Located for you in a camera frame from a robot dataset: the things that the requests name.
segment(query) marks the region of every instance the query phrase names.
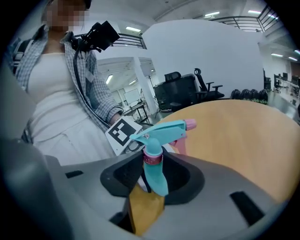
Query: shirt sleeve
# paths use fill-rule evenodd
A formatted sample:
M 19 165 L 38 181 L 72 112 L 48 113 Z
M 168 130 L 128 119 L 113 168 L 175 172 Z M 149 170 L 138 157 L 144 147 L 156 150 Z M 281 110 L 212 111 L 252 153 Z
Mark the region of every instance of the shirt sleeve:
M 90 89 L 91 95 L 97 101 L 97 108 L 94 111 L 100 118 L 109 123 L 115 114 L 119 113 L 121 115 L 123 113 L 123 109 L 114 100 L 105 80 L 101 74 L 99 74 L 97 58 L 93 51 L 91 51 L 90 54 L 90 70 L 95 77 Z
M 6 59 L 12 71 L 14 70 L 14 51 L 17 48 L 17 46 L 20 45 L 21 41 L 22 40 L 18 37 L 12 44 L 7 46 L 7 49 L 4 53 L 4 59 Z

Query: white t-shirt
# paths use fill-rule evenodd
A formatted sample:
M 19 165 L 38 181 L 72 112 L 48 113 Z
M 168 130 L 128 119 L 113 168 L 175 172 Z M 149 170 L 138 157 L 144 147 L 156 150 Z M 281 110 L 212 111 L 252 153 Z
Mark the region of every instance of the white t-shirt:
M 88 117 L 79 103 L 64 53 L 40 56 L 30 75 L 28 93 L 37 104 L 30 122 L 34 142 L 55 137 Z

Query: white pants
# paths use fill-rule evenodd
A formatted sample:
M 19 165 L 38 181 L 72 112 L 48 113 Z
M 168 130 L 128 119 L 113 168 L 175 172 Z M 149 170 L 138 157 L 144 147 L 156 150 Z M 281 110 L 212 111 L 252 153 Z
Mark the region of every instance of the white pants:
M 35 142 L 34 146 L 44 155 L 56 157 L 60 165 L 87 163 L 116 156 L 105 133 L 90 118 L 49 140 Z

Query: backpack strap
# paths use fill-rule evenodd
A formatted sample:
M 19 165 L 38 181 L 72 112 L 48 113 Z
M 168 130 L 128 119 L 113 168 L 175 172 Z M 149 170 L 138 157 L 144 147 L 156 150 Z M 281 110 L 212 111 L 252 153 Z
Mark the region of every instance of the backpack strap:
M 32 39 L 25 40 L 23 42 L 20 42 L 20 44 L 15 48 L 14 55 L 13 55 L 14 74 L 16 73 L 16 70 L 17 70 L 23 56 L 28 51 L 32 42 L 33 42 Z

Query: shirt collar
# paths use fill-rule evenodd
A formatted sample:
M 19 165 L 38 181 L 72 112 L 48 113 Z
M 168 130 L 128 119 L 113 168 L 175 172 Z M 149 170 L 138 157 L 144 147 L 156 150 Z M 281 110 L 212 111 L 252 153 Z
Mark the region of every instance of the shirt collar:
M 44 24 L 42 25 L 37 32 L 33 35 L 33 40 L 38 40 L 39 38 L 47 37 L 48 36 L 49 27 Z M 65 36 L 60 40 L 60 43 L 65 43 L 71 41 L 74 33 L 72 31 L 66 32 Z

